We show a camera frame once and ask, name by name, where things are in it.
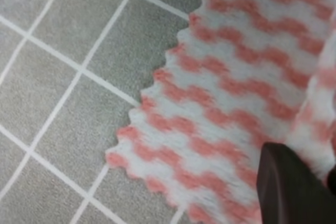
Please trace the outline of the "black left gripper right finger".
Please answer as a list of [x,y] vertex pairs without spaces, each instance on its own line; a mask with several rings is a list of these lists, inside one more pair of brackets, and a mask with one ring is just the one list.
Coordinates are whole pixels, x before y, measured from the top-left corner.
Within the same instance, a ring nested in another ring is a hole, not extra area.
[[332,193],[336,193],[336,166],[328,174],[327,185]]

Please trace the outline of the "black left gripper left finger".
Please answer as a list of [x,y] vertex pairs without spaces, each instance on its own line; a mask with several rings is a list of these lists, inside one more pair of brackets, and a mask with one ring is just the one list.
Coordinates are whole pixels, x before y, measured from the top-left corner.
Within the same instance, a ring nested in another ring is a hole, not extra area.
[[284,144],[263,145],[256,185],[263,223],[335,223],[335,193]]

